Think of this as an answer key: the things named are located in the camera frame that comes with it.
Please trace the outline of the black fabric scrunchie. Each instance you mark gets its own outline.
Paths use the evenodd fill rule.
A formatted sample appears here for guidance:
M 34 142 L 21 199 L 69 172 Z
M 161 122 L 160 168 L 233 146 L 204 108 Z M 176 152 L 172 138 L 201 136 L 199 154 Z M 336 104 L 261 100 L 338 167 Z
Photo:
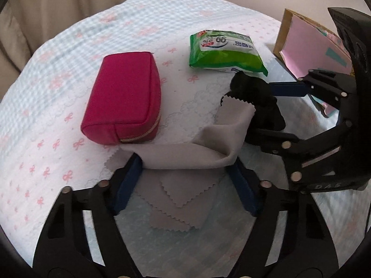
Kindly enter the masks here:
M 278 107 L 277 98 L 272 95 L 265 80 L 239 71 L 231 79 L 230 91 L 226 96 L 252 104 L 255 108 L 245 142 L 257 146 L 260 131 L 281 132 L 285 129 L 286 123 Z

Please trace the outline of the green wet wipes pack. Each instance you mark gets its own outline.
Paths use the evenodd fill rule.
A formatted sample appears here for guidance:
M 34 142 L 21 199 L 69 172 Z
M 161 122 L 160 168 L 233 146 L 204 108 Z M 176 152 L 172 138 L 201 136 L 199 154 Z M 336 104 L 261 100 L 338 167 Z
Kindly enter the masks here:
M 190 36 L 189 66 L 224 72 L 268 75 L 249 36 L 232 31 L 202 30 Z

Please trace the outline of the grey lens cloth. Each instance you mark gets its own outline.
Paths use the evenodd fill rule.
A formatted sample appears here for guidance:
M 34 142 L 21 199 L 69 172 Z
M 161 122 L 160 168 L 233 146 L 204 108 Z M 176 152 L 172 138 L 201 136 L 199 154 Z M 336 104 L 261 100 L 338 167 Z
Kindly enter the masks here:
M 253 104 L 225 95 L 214 124 L 182 144 L 125 144 L 106 162 L 114 171 L 133 154 L 143 161 L 136 193 L 151 207 L 154 228 L 185 232 L 201 228 L 212 208 L 224 167 L 241 151 L 255 114 Z

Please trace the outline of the magenta zip pouch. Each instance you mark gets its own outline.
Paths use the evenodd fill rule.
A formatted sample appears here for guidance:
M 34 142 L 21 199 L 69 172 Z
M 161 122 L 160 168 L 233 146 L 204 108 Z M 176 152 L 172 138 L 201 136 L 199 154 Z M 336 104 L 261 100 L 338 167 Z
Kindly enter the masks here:
M 161 84 L 149 51 L 103 58 L 80 130 L 102 145 L 150 141 L 161 117 Z

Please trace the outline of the pink cardboard box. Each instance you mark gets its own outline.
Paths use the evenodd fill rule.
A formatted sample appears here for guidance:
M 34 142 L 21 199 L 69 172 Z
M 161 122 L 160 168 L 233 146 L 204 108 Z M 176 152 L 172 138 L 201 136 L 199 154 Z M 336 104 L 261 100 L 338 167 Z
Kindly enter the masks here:
M 273 52 L 297 79 L 311 69 L 354 74 L 350 55 L 340 37 L 290 9 L 284 10 Z

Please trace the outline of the light blue patterned bedsheet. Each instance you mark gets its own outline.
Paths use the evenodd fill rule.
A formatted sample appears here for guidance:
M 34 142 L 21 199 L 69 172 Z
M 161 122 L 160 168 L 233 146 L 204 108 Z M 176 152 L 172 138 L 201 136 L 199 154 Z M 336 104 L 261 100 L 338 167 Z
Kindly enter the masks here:
M 1 102 L 1 227 L 35 277 L 369 277 L 370 16 L 128 0 Z

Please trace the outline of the beige curtain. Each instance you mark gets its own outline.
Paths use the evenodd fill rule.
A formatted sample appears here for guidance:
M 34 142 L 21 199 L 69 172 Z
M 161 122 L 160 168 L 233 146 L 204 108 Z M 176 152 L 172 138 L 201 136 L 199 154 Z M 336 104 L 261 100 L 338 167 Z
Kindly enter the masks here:
M 1 95 L 34 52 L 74 23 L 126 0 L 1 0 Z

